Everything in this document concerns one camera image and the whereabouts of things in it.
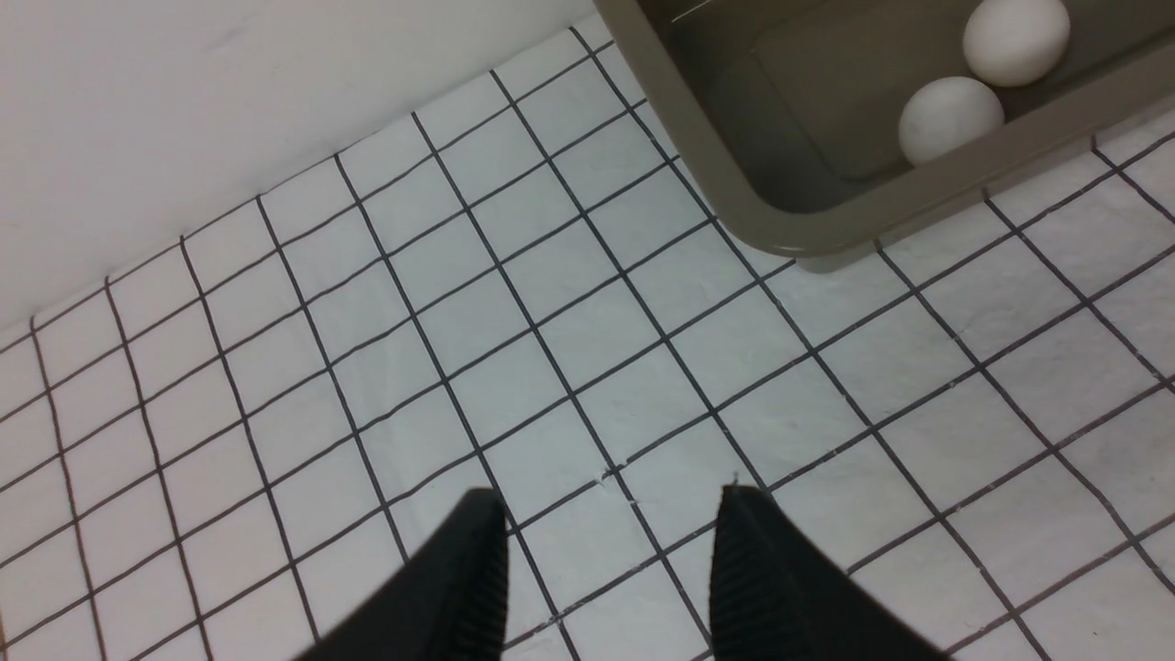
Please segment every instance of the white egg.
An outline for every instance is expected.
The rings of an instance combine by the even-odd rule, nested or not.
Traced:
[[[962,54],[980,80],[1019,87],[1061,61],[1069,28],[1061,0],[983,0],[967,21]]]
[[[942,77],[919,89],[898,121],[898,142],[922,164],[1003,126],[995,92],[973,77]]]

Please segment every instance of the white tile floor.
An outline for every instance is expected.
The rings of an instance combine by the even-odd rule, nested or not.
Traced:
[[[492,485],[508,659],[704,659],[733,479],[958,659],[1167,657],[1173,130],[818,275],[582,23],[4,335],[9,657],[289,657]]]

